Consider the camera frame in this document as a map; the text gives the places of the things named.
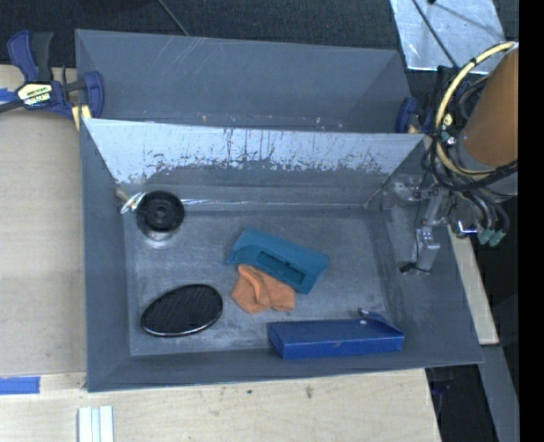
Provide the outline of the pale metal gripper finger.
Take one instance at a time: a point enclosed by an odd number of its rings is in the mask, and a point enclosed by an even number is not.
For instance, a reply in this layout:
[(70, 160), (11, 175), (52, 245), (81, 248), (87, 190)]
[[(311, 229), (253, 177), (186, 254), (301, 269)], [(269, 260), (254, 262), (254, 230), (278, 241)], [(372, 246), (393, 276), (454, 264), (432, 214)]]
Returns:
[(435, 259), (440, 251), (438, 242), (421, 242), (419, 244), (419, 269), (429, 273), (432, 271)]
[(425, 273), (419, 269), (419, 244), (421, 242), (433, 242), (433, 230), (430, 227), (421, 227), (415, 230), (414, 243), (411, 246), (411, 258), (399, 268), (402, 273)]

